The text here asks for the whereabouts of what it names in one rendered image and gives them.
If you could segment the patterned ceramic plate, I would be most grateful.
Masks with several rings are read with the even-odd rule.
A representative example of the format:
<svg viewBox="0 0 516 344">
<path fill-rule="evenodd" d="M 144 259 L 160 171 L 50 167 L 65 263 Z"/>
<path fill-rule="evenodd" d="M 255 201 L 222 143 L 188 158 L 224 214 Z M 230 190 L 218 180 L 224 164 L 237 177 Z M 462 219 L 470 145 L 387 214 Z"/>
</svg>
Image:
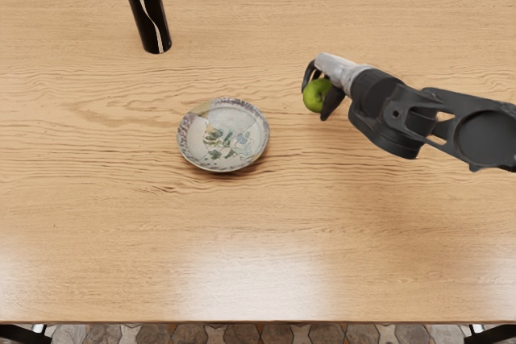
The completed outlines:
<svg viewBox="0 0 516 344">
<path fill-rule="evenodd" d="M 218 97 L 191 109 L 177 128 L 177 145 L 192 165 L 234 172 L 255 163 L 268 146 L 266 117 L 253 104 Z"/>
</svg>

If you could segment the green apple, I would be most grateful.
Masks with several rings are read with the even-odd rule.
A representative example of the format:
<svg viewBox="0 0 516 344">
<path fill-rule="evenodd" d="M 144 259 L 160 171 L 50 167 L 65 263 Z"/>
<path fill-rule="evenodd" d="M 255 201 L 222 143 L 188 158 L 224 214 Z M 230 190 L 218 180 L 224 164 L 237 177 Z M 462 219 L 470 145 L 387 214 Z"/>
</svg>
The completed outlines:
<svg viewBox="0 0 516 344">
<path fill-rule="evenodd" d="M 323 103 L 331 89 L 331 82 L 326 78 L 318 78 L 310 81 L 302 91 L 305 107 L 312 113 L 320 114 Z"/>
</svg>

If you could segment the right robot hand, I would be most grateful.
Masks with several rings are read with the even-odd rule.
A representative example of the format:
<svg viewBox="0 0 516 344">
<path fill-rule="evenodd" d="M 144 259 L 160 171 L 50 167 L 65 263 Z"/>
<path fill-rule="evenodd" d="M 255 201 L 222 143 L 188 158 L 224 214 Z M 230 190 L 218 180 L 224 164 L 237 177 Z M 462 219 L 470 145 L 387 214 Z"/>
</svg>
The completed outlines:
<svg viewBox="0 0 516 344">
<path fill-rule="evenodd" d="M 340 56 L 320 52 L 306 67 L 302 80 L 302 91 L 314 79 L 326 78 L 331 82 L 331 89 L 324 100 L 322 112 L 319 114 L 320 120 L 326 121 L 345 97 L 351 96 L 354 80 L 362 72 L 370 69 L 373 69 L 373 66 L 357 64 Z"/>
</svg>

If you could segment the black drink can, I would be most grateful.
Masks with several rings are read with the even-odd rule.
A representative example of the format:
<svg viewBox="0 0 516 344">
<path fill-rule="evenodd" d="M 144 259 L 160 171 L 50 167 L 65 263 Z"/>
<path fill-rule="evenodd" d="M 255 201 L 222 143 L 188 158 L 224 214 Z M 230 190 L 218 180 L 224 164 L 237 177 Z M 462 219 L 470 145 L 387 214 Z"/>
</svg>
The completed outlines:
<svg viewBox="0 0 516 344">
<path fill-rule="evenodd" d="M 172 38 L 162 0 L 128 0 L 143 48 L 162 54 L 172 47 Z"/>
</svg>

